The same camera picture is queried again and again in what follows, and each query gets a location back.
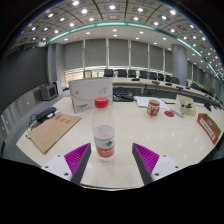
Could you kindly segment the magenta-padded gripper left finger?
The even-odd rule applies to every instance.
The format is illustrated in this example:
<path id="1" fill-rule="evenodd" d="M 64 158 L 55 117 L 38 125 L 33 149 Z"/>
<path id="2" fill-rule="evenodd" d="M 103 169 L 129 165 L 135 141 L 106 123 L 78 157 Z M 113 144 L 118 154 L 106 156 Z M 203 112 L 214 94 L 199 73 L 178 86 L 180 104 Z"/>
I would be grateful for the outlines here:
<path id="1" fill-rule="evenodd" d="M 66 155 L 56 155 L 42 169 L 79 185 L 91 155 L 91 144 L 84 144 Z"/>

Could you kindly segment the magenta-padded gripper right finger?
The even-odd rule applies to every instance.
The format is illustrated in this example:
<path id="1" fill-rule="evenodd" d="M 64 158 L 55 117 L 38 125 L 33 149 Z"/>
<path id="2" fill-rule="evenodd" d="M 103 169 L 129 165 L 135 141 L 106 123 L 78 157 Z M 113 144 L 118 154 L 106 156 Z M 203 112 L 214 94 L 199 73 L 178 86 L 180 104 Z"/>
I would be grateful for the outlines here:
<path id="1" fill-rule="evenodd" d="M 181 170 L 167 154 L 159 155 L 137 143 L 132 146 L 132 154 L 145 185 Z"/>

